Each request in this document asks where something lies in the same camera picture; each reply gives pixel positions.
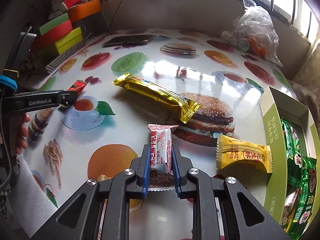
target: hamburger print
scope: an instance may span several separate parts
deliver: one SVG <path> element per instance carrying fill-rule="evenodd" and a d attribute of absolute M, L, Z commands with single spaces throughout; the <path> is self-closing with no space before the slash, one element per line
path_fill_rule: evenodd
<path fill-rule="evenodd" d="M 194 46 L 180 43 L 167 43 L 160 48 L 160 51 L 183 57 L 192 57 L 197 53 Z"/>
<path fill-rule="evenodd" d="M 190 143 L 217 146 L 217 136 L 224 134 L 233 136 L 235 124 L 232 109 L 218 98 L 195 94 L 182 93 L 183 96 L 198 102 L 201 106 L 187 122 L 180 125 L 173 134 Z"/>

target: green snack package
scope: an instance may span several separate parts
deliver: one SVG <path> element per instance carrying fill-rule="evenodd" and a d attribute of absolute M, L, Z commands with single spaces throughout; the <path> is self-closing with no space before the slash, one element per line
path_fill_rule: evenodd
<path fill-rule="evenodd" d="M 283 209 L 282 219 L 281 219 L 281 227 L 284 230 L 288 228 L 290 218 L 292 218 L 294 215 L 300 190 L 301 190 L 300 188 L 297 188 L 294 192 L 287 195 L 287 197 L 285 198 L 284 209 Z"/>
<path fill-rule="evenodd" d="M 295 214 L 287 233 L 292 240 L 298 240 L 302 235 L 312 214 L 316 194 L 316 163 L 317 160 L 303 156 L 302 191 L 299 195 Z"/>
<path fill-rule="evenodd" d="M 281 118 L 281 124 L 287 157 L 287 183 L 299 188 L 302 186 L 302 158 L 300 153 L 299 138 L 291 122 Z"/>

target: green melon print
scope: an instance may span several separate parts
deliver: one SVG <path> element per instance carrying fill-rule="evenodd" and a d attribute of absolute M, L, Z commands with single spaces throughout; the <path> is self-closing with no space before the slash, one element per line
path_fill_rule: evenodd
<path fill-rule="evenodd" d="M 111 66 L 115 72 L 129 72 L 132 70 L 141 70 L 147 58 L 141 52 L 133 52 L 117 59 Z"/>
<path fill-rule="evenodd" d="M 47 80 L 46 83 L 43 84 L 43 86 L 39 89 L 39 91 L 50 91 L 53 87 L 57 77 L 51 77 Z"/>
<path fill-rule="evenodd" d="M 292 89 L 289 82 L 287 81 L 287 79 L 285 78 L 285 76 L 282 74 L 281 71 L 277 70 L 277 69 L 273 69 L 272 70 L 273 74 L 275 75 L 276 79 L 283 84 L 285 87 Z"/>

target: finger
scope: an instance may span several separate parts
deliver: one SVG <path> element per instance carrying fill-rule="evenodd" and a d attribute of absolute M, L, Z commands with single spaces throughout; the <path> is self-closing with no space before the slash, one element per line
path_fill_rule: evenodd
<path fill-rule="evenodd" d="M 16 146 L 26 149 L 28 147 L 28 144 L 22 136 L 18 136 Z"/>
<path fill-rule="evenodd" d="M 21 135 L 23 137 L 27 137 L 28 135 L 28 130 L 27 128 L 24 126 L 24 124 L 20 125 L 19 131 L 18 131 L 18 135 Z"/>
<path fill-rule="evenodd" d="M 27 122 L 30 122 L 30 120 L 31 120 L 30 116 L 27 114 L 24 114 L 22 117 L 21 123 L 27 123 Z"/>
<path fill-rule="evenodd" d="M 22 149 L 20 147 L 16 147 L 16 154 L 20 155 L 22 153 Z"/>

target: gold snack wrapper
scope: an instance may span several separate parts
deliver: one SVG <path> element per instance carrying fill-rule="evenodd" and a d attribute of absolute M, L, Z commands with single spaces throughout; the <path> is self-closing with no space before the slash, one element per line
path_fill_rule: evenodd
<path fill-rule="evenodd" d="M 266 173 L 272 173 L 270 146 L 249 143 L 229 136 L 219 135 L 217 143 L 217 169 L 221 170 L 235 163 Z"/>
<path fill-rule="evenodd" d="M 153 98 L 155 101 L 165 103 L 172 107 L 175 113 L 179 113 L 179 119 L 187 123 L 200 104 L 167 90 L 149 80 L 145 80 L 130 73 L 123 74 L 112 82 L 114 85 L 136 91 L 142 95 Z"/>

